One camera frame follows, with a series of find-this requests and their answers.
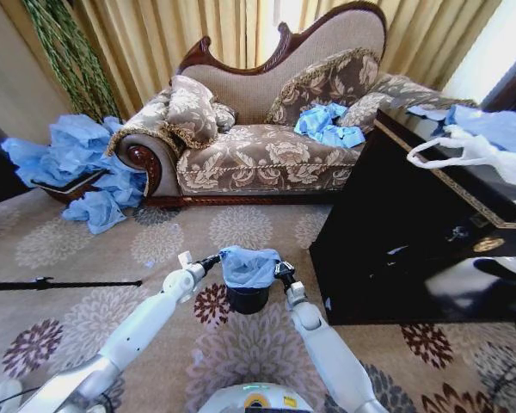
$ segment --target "floral carpet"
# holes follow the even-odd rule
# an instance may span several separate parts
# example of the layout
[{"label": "floral carpet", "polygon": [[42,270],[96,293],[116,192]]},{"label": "floral carpet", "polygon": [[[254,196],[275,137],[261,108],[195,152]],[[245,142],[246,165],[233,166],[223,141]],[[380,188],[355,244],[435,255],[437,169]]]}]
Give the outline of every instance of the floral carpet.
[{"label": "floral carpet", "polygon": [[[41,385],[89,359],[141,300],[160,291],[183,250],[198,259],[230,244],[277,249],[295,265],[310,300],[323,308],[307,248],[329,213],[326,206],[141,207],[99,236],[84,223],[60,219],[62,208],[40,190],[0,204],[1,281],[46,276],[144,284],[0,292],[0,381]],[[515,324],[336,330],[389,411],[516,412]],[[316,411],[343,411],[292,327],[281,286],[272,286],[262,311],[243,316],[230,310],[217,267],[108,395],[120,413],[195,412],[217,389],[258,380],[290,386]]]}]

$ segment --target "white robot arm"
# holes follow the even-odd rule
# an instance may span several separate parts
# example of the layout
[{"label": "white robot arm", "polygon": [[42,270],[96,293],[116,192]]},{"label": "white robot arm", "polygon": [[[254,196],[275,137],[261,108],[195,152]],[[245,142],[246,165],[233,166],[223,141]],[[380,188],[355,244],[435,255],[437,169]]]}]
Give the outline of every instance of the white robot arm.
[{"label": "white robot arm", "polygon": [[[176,304],[191,297],[206,272],[219,262],[219,257],[210,256],[191,263],[191,256],[186,252],[180,255],[180,261],[182,269],[166,277],[163,290],[140,304],[113,332],[92,360],[48,380],[18,411],[80,411],[65,402],[72,393],[77,392],[92,400],[108,389],[167,323]],[[304,285],[294,280],[293,273],[294,267],[282,262],[276,277],[285,285],[295,328],[304,339],[310,358],[333,399],[347,413],[386,412],[374,396],[365,369],[323,319],[317,307],[307,301]]]},{"label": "white robot arm", "polygon": [[283,281],[294,328],[302,336],[311,361],[331,397],[347,413],[382,413],[366,370],[338,333],[308,302],[304,285],[293,278],[294,267],[281,262],[276,278]]}]

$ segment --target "yellow label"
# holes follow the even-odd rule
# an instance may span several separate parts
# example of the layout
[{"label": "yellow label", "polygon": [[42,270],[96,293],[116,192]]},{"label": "yellow label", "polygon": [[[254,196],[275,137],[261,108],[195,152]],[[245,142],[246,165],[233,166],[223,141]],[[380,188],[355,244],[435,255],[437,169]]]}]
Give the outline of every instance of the yellow label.
[{"label": "yellow label", "polygon": [[244,407],[250,407],[252,404],[259,404],[261,407],[269,407],[269,402],[260,393],[251,393],[244,401]]},{"label": "yellow label", "polygon": [[296,407],[296,399],[289,398],[288,396],[283,396],[283,401],[285,402],[285,406]]}]

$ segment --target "curtain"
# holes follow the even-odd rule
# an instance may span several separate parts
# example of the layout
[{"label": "curtain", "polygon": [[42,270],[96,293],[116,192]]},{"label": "curtain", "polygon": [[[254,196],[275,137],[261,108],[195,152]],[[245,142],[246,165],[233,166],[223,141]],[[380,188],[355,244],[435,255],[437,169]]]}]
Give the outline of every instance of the curtain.
[{"label": "curtain", "polygon": [[[501,0],[377,0],[388,41],[382,70],[441,89]],[[227,65],[251,68],[277,46],[276,25],[292,32],[340,0],[80,0],[79,23],[127,118],[163,89],[202,36]]]}]

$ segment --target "gold trim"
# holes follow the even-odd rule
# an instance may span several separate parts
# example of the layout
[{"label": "gold trim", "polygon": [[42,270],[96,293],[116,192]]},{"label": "gold trim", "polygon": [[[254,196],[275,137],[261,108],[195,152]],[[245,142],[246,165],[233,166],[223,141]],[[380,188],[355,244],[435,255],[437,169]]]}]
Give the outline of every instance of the gold trim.
[{"label": "gold trim", "polygon": [[[394,142],[400,145],[405,151],[409,152],[413,148],[403,141],[399,136],[393,133],[385,124],[379,120],[374,120],[374,125],[378,127],[383,133],[388,135]],[[418,154],[419,158],[424,161],[424,157]],[[483,205],[474,195],[468,192],[466,189],[461,187],[458,183],[453,181],[445,172],[440,169],[429,170],[436,175],[445,185],[451,188],[457,195],[468,202],[474,209],[476,209],[481,215],[483,215],[491,224],[501,229],[513,229],[516,230],[516,222],[506,222],[499,215],[491,211],[485,205]]]},{"label": "gold trim", "polygon": [[472,248],[474,252],[486,252],[494,250],[505,243],[503,238],[498,237],[485,237],[477,242]]},{"label": "gold trim", "polygon": [[153,130],[144,126],[132,126],[129,123],[124,125],[121,129],[119,129],[109,140],[107,145],[107,149],[105,150],[105,154],[110,157],[114,154],[117,149],[117,145],[120,143],[122,139],[124,139],[128,135],[142,134],[149,135],[152,138],[161,139],[166,145],[168,145],[174,154],[177,157],[181,156],[184,148],[180,148],[179,145],[175,144],[175,141],[169,136],[168,131],[166,133],[162,133],[162,127],[159,127],[159,130]]},{"label": "gold trim", "polygon": [[369,49],[365,49],[363,47],[356,47],[354,49],[347,49],[342,52],[338,52],[337,54],[334,54],[332,56],[329,56],[322,60],[319,63],[308,66],[303,71],[298,73],[295,77],[290,79],[288,82],[286,82],[283,87],[281,88],[281,91],[279,95],[275,98],[273,101],[272,107],[267,111],[266,119],[264,120],[264,123],[268,124],[280,124],[279,120],[275,120],[273,117],[281,107],[287,107],[292,106],[294,104],[285,104],[284,100],[286,97],[291,94],[296,88],[302,88],[305,86],[309,86],[312,79],[317,77],[322,72],[324,73],[330,73],[330,71],[338,66],[340,63],[342,63],[344,60],[350,58],[350,59],[362,59],[365,56],[370,56],[373,58],[375,63],[377,64],[377,70],[379,66],[379,58],[377,54]]}]

